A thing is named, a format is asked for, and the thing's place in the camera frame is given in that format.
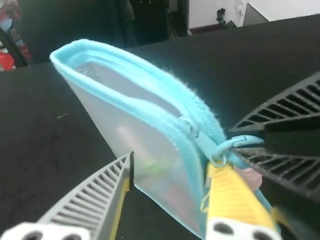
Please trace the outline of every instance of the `red object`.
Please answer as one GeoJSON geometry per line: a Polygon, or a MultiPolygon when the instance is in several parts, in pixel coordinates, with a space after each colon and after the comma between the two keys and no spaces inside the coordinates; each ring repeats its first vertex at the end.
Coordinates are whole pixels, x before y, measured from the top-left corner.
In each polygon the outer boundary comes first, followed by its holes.
{"type": "Polygon", "coordinates": [[[3,70],[8,71],[14,69],[15,61],[9,53],[0,51],[0,64],[3,70]]]}

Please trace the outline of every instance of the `yellow plastic part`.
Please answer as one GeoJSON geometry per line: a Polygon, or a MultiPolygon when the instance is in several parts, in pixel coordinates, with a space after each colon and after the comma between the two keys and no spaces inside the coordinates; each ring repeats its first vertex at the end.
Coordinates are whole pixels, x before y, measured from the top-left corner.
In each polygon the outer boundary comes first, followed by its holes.
{"type": "Polygon", "coordinates": [[[211,180],[210,190],[201,208],[207,212],[208,221],[214,217],[229,218],[276,231],[271,215],[230,165],[216,168],[209,163],[207,178],[211,180]]]}

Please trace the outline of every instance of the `zipper pull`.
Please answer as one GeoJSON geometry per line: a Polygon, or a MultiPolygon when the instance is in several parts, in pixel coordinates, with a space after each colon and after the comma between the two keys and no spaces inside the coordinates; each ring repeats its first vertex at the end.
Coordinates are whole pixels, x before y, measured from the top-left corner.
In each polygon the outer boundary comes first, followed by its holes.
{"type": "Polygon", "coordinates": [[[263,144],[263,139],[253,135],[240,135],[217,145],[210,137],[201,131],[199,124],[191,116],[179,118],[183,122],[187,135],[196,143],[206,158],[216,167],[221,168],[227,164],[226,152],[231,148],[239,148],[253,144],[263,144]]]}

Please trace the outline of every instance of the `zipper slider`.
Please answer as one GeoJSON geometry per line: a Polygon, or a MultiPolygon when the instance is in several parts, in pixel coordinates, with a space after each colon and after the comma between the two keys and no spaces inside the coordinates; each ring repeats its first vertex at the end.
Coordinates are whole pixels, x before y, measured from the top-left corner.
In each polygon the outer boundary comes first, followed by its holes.
{"type": "Polygon", "coordinates": [[[221,168],[227,164],[227,158],[224,154],[222,155],[222,159],[220,156],[218,158],[214,157],[218,145],[200,130],[200,126],[191,116],[182,116],[179,120],[183,122],[184,129],[187,129],[187,135],[190,139],[196,143],[198,148],[215,167],[221,168]]]}

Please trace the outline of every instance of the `dark background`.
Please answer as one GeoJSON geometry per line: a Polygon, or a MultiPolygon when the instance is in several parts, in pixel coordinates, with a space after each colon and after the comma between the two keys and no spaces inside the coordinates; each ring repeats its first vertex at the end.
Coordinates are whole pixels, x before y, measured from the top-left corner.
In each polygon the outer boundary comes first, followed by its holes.
{"type": "MultiPolygon", "coordinates": [[[[228,129],[264,101],[319,70],[319,28],[317,15],[179,38],[130,51],[196,89],[228,129]]],[[[0,72],[0,79],[3,231],[39,219],[114,156],[50,63],[0,72]]],[[[318,205],[267,180],[262,189],[272,204],[285,205],[320,229],[318,205]]],[[[196,237],[133,190],[124,202],[117,239],[196,237]]]]}
{"type": "Polygon", "coordinates": [[[130,0],[135,16],[130,26],[127,11],[122,10],[126,1],[18,0],[19,32],[34,63],[47,62],[50,52],[82,38],[119,48],[169,39],[167,0],[130,0]],[[134,44],[129,43],[128,34],[134,35],[134,44]]]}

